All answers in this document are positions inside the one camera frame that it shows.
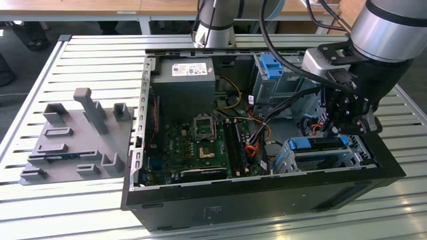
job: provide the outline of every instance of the yellow wire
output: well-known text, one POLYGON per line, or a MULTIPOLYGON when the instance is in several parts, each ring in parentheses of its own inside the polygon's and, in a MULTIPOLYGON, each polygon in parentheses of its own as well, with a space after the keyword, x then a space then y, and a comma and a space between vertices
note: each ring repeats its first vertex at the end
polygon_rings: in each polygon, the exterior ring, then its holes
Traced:
POLYGON ((225 79, 227 82, 233 86, 233 88, 237 90, 237 93, 239 93, 239 98, 237 98, 237 102, 231 105, 231 106, 219 106, 219 107, 215 107, 213 109, 219 109, 219 110, 225 110, 225 109, 232 109, 235 108, 239 104, 240 104, 240 101, 241 101, 241 92, 240 92, 240 89, 239 87, 236 86, 236 84, 224 76, 219 76, 220 78, 225 79))

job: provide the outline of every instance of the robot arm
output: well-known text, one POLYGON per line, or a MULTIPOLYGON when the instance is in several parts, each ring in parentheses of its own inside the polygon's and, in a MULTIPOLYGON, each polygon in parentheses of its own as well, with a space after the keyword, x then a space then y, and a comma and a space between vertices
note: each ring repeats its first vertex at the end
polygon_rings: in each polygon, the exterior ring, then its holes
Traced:
POLYGON ((352 93, 323 90, 324 132, 381 132, 373 112, 427 46, 425 11, 424 0, 367 0, 349 40, 307 50, 308 72, 356 86, 352 93))
MULTIPOLYGON (((255 19, 260 9, 260 16, 273 18, 283 6, 284 0, 203 0, 195 47, 235 47, 233 19, 255 19)), ((265 26, 260 27, 268 49, 284 67, 323 85, 321 131, 327 135, 381 132, 373 112, 427 46, 425 12, 425 0, 367 0, 348 41, 308 49, 303 70, 284 65, 265 26)))
MULTIPOLYGON (((275 18, 285 0, 269 0, 264 14, 275 18)), ((196 48, 229 48, 236 46, 235 19, 256 19, 261 0, 201 0, 199 26, 193 37, 196 48)))

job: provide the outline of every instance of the floor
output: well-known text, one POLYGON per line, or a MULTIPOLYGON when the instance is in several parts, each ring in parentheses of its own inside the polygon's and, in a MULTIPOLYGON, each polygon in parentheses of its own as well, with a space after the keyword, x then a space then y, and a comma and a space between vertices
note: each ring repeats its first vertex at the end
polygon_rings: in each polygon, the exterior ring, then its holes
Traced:
MULTIPOLYGON (((45 61, 53 49, 56 39, 60 35, 100 35, 101 31, 96 22, 49 22, 50 29, 45 31, 50 46, 48 49, 29 51, 8 27, 2 28, 0 36, 0 53, 16 74, 16 80, 0 87, 0 95, 13 93, 28 93, 37 79, 45 61)), ((120 22, 116 30, 123 35, 141 34, 137 22, 120 22)), ((415 59, 411 69, 405 73, 399 85, 413 99, 420 109, 427 112, 427 51, 415 59)), ((8 131, 14 116, 25 100, 25 95, 0 96, 0 141, 8 131)))

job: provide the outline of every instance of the aluminum slat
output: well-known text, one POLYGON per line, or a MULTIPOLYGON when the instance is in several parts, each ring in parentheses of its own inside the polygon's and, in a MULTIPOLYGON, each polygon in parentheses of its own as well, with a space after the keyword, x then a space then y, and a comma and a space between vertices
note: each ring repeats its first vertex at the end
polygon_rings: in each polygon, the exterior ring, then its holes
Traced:
POLYGON ((103 57, 103 58, 61 58, 57 66, 105 65, 105 64, 141 64, 144 57, 103 57))
MULTIPOLYGON (((277 47, 296 44, 301 48, 345 40, 341 36, 312 38, 308 35, 272 35, 271 38, 277 47)), ((239 47, 265 46, 260 36, 237 36, 236 40, 239 47)), ((36 144, 37 139, 30 137, 40 133, 40 124, 45 122, 40 114, 48 104, 44 101, 61 102, 69 110, 81 109, 80 103, 72 101, 72 92, 77 87, 90 87, 92 99, 98 100, 104 108, 111 108, 117 102, 137 107, 137 83, 143 77, 140 62, 145 55, 140 47, 169 48, 168 42, 181 42, 173 44, 173 48, 192 46, 187 35, 72 36, 69 42, 44 78, 0 163, 0 239, 213 240, 285 237, 295 240, 345 236, 344 239, 359 240, 417 236, 427 232, 427 128, 420 125, 423 121, 413 114, 411 104, 395 90, 381 99, 375 115, 383 124, 384 143, 407 177, 369 191, 333 211, 148 232, 132 213, 119 210, 123 178, 33 186, 16 184, 29 154, 18 150, 30 150, 36 144)))
POLYGON ((124 81, 143 79, 143 71, 129 72, 98 72, 98 73, 69 73, 53 74, 46 78, 49 83, 60 82, 89 82, 89 81, 124 81))
POLYGON ((116 58, 145 56, 144 50, 111 50, 111 51, 65 51, 62 59, 73 58, 116 58))

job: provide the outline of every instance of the power supply label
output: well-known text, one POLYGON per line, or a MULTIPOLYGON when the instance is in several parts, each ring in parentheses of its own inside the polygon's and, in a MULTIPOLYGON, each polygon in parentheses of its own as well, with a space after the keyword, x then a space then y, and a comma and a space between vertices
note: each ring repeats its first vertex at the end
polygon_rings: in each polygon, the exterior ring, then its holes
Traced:
POLYGON ((201 63, 176 63, 172 65, 172 76, 200 76, 208 75, 207 64, 201 63))

